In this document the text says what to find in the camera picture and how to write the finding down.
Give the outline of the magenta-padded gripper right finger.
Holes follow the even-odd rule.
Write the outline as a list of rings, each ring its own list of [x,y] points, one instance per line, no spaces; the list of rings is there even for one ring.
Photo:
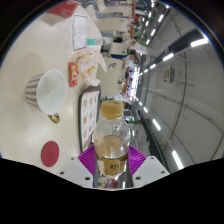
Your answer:
[[[155,156],[146,156],[129,146],[127,187],[140,188],[169,175],[167,169]]]

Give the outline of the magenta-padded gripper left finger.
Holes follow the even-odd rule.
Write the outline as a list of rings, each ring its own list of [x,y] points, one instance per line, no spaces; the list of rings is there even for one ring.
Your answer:
[[[89,147],[78,157],[69,159],[57,175],[84,188],[94,186],[97,161],[94,146]]]

